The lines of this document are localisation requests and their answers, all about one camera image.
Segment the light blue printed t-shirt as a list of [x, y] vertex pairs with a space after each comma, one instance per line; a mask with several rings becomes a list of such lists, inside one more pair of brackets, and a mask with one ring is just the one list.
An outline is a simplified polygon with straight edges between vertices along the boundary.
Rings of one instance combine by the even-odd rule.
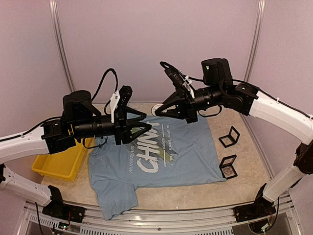
[[202, 185], [224, 181], [207, 119], [146, 118], [151, 130], [129, 144], [96, 138], [89, 181], [106, 220], [138, 205], [138, 188]]

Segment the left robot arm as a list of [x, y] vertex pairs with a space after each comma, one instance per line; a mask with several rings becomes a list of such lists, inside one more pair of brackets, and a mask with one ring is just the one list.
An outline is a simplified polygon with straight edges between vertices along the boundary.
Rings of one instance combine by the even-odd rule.
[[130, 86], [116, 91], [111, 101], [112, 113], [103, 115], [92, 104], [91, 93], [85, 90], [63, 97], [61, 117], [51, 117], [24, 133], [7, 136], [0, 141], [0, 187], [43, 207], [43, 214], [81, 223], [85, 208], [64, 203], [60, 190], [37, 184], [13, 172], [6, 162], [31, 155], [56, 154], [84, 143], [93, 137], [114, 136], [115, 143], [128, 144], [151, 130], [143, 123], [146, 114], [128, 107]]

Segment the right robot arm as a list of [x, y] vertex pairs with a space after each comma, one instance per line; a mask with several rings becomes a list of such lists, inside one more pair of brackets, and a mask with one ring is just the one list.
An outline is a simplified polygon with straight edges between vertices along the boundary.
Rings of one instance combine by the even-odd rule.
[[254, 202], [234, 208], [237, 222], [276, 213], [279, 196], [313, 172], [312, 116], [252, 84], [234, 80], [229, 62], [224, 58], [202, 61], [202, 80], [205, 87], [201, 89], [194, 89], [191, 78], [169, 63], [161, 62], [161, 66], [176, 90], [162, 105], [154, 107], [155, 116], [184, 119], [188, 123], [193, 123], [198, 121], [201, 110], [219, 106], [235, 110], [245, 116], [262, 119], [300, 140], [294, 163], [264, 184]]

